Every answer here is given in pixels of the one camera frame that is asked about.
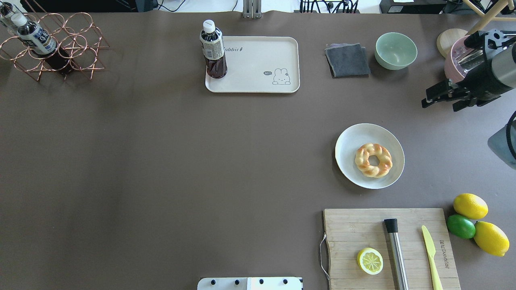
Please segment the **green bowl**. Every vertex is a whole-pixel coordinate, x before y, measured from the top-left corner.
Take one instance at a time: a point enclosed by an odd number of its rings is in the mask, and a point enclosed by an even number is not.
[[[378,38],[375,47],[376,61],[388,70],[400,70],[413,63],[417,48],[408,36],[389,32]]]

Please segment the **white round plate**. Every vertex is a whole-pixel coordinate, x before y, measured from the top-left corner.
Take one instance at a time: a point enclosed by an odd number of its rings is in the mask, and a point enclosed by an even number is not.
[[[380,144],[390,152],[392,168],[386,176],[366,177],[356,166],[354,160],[357,150],[366,143]],[[351,182],[370,189],[380,189],[393,184],[405,167],[405,154],[398,139],[387,129],[368,123],[353,125],[342,132],[335,145],[335,159],[342,173]]]

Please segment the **gray tabletop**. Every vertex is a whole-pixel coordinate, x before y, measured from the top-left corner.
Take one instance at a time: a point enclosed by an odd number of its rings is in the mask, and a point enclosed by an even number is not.
[[[514,112],[515,92],[460,112],[420,103],[444,79],[438,34],[478,18],[240,17],[94,14],[112,49],[93,81],[74,73],[36,83],[0,62],[2,289],[195,289],[201,277],[253,276],[298,276],[305,289],[325,289],[325,208],[448,215],[463,192],[482,196],[485,221],[516,240],[516,171],[487,146]],[[198,38],[205,19],[225,35],[295,38],[299,90],[209,92]],[[407,69],[374,60],[376,39],[390,31],[418,47]],[[357,42],[371,74],[332,79],[326,45]],[[337,137],[357,123],[381,125],[403,146],[405,170],[390,187],[364,189],[340,172]],[[514,249],[499,258],[472,241],[451,243],[463,289],[516,282]]]

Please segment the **cutting board handle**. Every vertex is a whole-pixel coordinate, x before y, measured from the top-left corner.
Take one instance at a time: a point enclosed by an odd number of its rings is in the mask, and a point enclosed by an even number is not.
[[[321,269],[324,271],[324,274],[326,275],[326,279],[328,279],[328,281],[330,281],[330,275],[328,274],[328,272],[324,269],[324,266],[323,266],[323,243],[324,241],[326,241],[326,233],[324,233],[324,235],[322,236],[322,240],[321,240],[321,243],[319,244],[319,258],[320,258],[320,261],[321,261]]]

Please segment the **yellow knife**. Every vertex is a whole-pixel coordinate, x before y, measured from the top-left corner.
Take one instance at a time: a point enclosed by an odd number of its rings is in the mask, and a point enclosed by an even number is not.
[[[436,246],[433,244],[432,236],[430,232],[425,226],[422,226],[423,230],[423,238],[425,238],[425,246],[426,252],[428,254],[428,262],[430,263],[430,272],[432,274],[432,284],[433,290],[443,290],[443,285],[441,285],[441,279],[439,279],[439,274],[437,273],[436,263],[433,260],[433,257],[436,254]]]

